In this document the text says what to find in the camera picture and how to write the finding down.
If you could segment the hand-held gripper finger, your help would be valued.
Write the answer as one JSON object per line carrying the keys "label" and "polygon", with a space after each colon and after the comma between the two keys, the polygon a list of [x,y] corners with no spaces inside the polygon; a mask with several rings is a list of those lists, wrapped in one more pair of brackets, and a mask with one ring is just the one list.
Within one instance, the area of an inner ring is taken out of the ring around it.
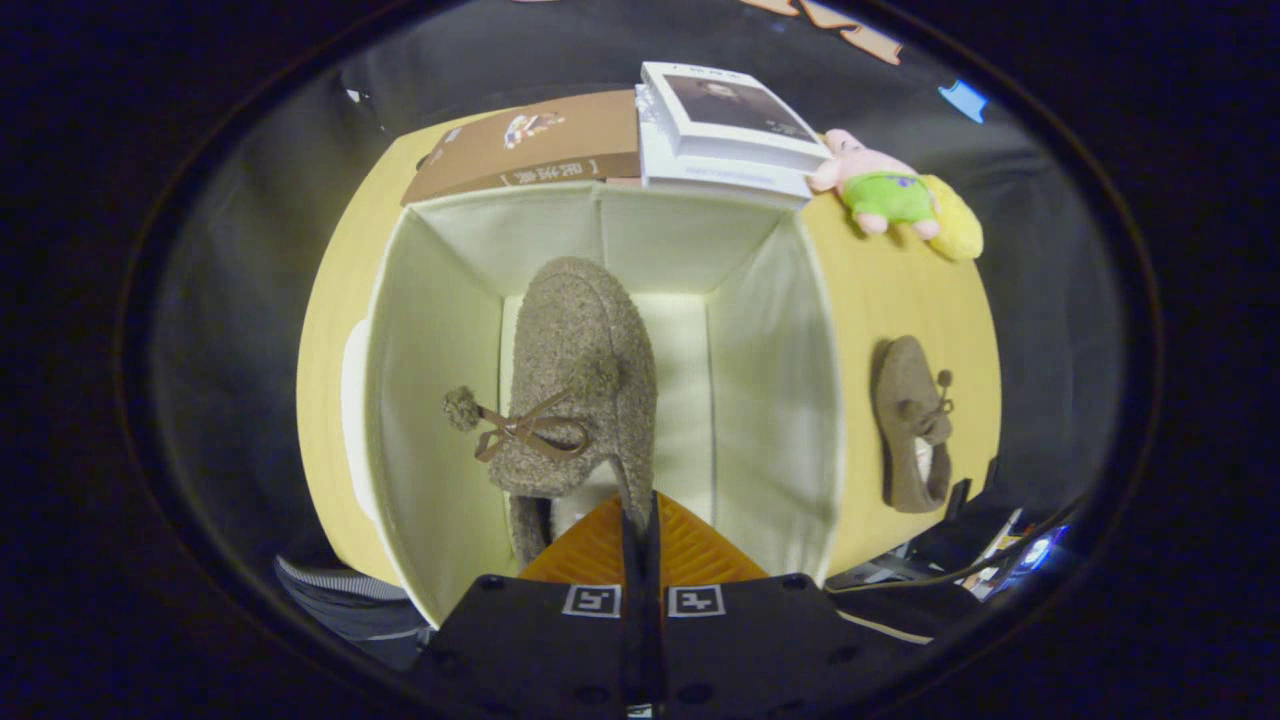
{"label": "hand-held gripper finger", "polygon": [[874,694],[891,641],[805,574],[772,577],[658,495],[655,664],[664,719],[820,719]]}
{"label": "hand-held gripper finger", "polygon": [[646,698],[646,543],[599,503],[515,577],[485,574],[410,679],[443,719],[623,719]]}

